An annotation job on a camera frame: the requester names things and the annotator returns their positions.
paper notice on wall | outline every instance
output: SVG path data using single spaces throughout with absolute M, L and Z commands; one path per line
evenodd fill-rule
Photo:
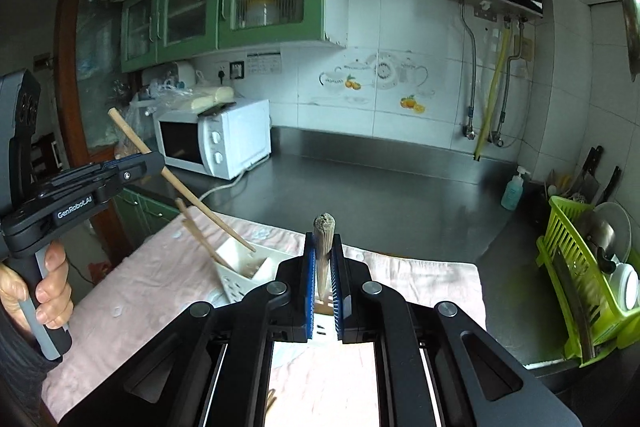
M 248 74 L 280 74 L 282 73 L 282 56 L 280 52 L 249 53 L 246 56 Z

white plastic basket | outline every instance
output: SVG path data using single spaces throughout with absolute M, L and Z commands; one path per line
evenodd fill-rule
M 219 256 L 235 270 L 229 270 L 214 261 L 226 297 L 232 303 L 241 301 L 254 288 L 273 281 L 276 278 L 278 264 L 294 257 L 288 253 L 273 250 L 273 248 L 262 247 L 255 243 L 249 244 L 255 248 L 255 253 L 232 237 L 229 237 L 217 249 Z M 244 276 L 250 275 L 258 266 L 259 268 L 252 277 Z

countertop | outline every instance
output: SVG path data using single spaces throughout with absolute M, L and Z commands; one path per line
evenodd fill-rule
M 171 169 L 196 195 L 225 184 Z M 174 204 L 156 176 L 133 186 Z M 566 329 L 548 274 L 538 269 L 538 232 L 524 213 L 500 206 L 501 190 L 361 165 L 272 155 L 232 188 L 205 199 L 217 212 L 308 232 L 322 212 L 345 244 L 401 257 L 478 266 L 487 328 L 521 363 L 558 360 Z

human hand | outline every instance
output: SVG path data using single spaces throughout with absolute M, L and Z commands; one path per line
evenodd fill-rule
M 60 241 L 52 241 L 49 245 L 44 263 L 49 274 L 36 287 L 36 298 L 40 302 L 36 318 L 40 324 L 55 330 L 68 322 L 74 309 L 71 286 L 66 282 L 69 265 L 66 262 L 65 248 Z M 31 333 L 31 328 L 20 309 L 19 301 L 25 301 L 28 297 L 27 285 L 21 277 L 0 263 L 0 302 L 20 333 L 25 336 Z

white microwave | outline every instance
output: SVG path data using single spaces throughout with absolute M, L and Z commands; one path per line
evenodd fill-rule
M 217 116 L 169 110 L 154 115 L 167 165 L 230 180 L 271 153 L 268 100 L 240 98 Z

